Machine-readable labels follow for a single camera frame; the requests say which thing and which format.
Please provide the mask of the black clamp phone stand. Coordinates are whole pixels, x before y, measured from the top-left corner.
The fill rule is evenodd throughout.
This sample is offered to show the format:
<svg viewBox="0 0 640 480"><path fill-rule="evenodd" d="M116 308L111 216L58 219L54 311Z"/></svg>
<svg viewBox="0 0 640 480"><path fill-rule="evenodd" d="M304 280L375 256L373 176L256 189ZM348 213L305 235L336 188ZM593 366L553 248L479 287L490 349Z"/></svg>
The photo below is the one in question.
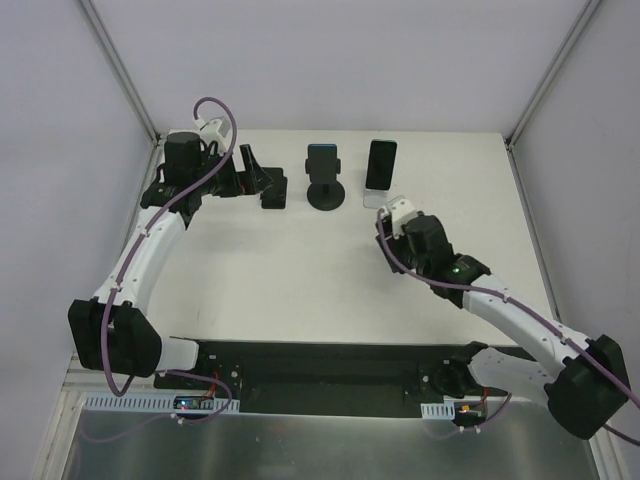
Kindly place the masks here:
<svg viewBox="0 0 640 480"><path fill-rule="evenodd" d="M339 173L341 173L341 160L339 159ZM320 211L332 211L340 207L345 200L345 189L337 180L330 184L312 184L306 192L308 203Z"/></svg>

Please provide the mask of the blue-edged black phone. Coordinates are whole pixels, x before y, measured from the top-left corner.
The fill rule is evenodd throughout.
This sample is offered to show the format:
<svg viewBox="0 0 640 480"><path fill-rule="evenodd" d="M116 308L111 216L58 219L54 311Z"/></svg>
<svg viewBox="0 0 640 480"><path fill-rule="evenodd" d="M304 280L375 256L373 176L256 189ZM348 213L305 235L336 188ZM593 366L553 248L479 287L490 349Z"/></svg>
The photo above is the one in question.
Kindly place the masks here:
<svg viewBox="0 0 640 480"><path fill-rule="evenodd" d="M309 144L305 171L312 184L330 184L339 173L338 150L335 144Z"/></svg>

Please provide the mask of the silver folding phone stand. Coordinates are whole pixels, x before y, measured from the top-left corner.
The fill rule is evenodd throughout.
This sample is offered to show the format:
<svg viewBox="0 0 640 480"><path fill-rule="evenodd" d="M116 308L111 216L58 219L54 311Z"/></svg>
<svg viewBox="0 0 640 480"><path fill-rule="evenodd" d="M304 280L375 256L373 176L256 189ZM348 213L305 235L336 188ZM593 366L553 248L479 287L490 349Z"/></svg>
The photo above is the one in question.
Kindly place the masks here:
<svg viewBox="0 0 640 480"><path fill-rule="evenodd" d="M363 206L366 209L388 208L404 199L404 195L392 195L388 190L365 189L363 192Z"/></svg>

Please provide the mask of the teal-edged black phone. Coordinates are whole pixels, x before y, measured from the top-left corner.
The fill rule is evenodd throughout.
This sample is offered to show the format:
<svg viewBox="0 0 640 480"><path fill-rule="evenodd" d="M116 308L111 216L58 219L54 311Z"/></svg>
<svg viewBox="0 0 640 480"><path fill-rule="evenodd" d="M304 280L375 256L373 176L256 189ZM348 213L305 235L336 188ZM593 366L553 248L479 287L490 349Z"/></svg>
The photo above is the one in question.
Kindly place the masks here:
<svg viewBox="0 0 640 480"><path fill-rule="evenodd" d="M396 154L396 141L371 141L365 178L367 190L388 191L391 188Z"/></svg>

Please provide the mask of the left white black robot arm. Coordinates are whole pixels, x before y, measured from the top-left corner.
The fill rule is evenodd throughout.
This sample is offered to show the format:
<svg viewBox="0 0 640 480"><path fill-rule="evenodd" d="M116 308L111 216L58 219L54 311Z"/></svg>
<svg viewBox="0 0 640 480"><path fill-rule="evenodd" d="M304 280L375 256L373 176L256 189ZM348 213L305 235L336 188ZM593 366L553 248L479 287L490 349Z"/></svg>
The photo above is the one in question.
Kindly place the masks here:
<svg viewBox="0 0 640 480"><path fill-rule="evenodd" d="M195 340L162 336L148 318L159 275L186 233L204 197L256 195L273 183L250 145L239 147L237 170L219 140L179 131L168 135L164 161L143 192L136 227L108 279L88 300L76 299L68 321L81 366L87 370L147 378L176 370L188 388L204 387L210 363Z"/></svg>

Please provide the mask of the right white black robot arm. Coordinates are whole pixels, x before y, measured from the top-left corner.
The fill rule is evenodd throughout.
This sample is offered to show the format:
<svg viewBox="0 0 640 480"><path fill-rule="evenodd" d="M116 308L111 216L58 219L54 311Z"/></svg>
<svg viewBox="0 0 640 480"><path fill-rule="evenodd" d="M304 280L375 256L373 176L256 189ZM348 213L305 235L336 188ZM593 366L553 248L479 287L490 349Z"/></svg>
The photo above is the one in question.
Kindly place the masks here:
<svg viewBox="0 0 640 480"><path fill-rule="evenodd" d="M588 440L626 402L637 404L621 347L544 318L512 296L491 270L457 254L435 216L413 210L377 212L376 240L391 269L426 283L438 297L497 328L528 354L511 357L482 346L450 369L452 387L473 394L482 386L516 394L547 408L573 436Z"/></svg>

